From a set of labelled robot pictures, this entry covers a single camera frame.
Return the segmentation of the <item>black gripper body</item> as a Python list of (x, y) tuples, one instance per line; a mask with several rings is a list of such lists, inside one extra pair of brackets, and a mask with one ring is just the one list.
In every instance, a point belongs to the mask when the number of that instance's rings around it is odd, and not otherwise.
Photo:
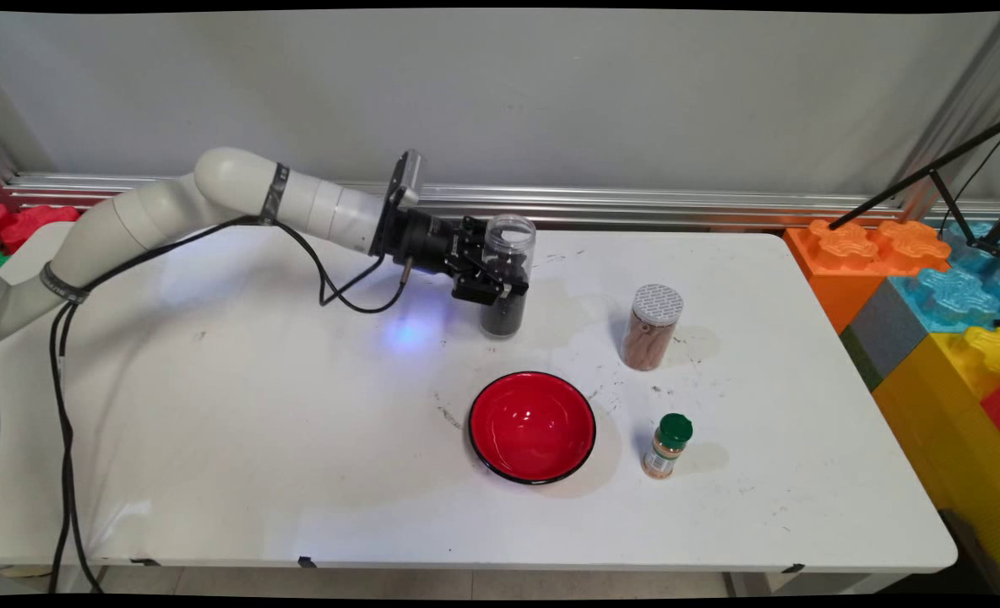
[(393, 262), (427, 274), (460, 274), (468, 269), (462, 236), (461, 222), (419, 210), (397, 211), (392, 224)]

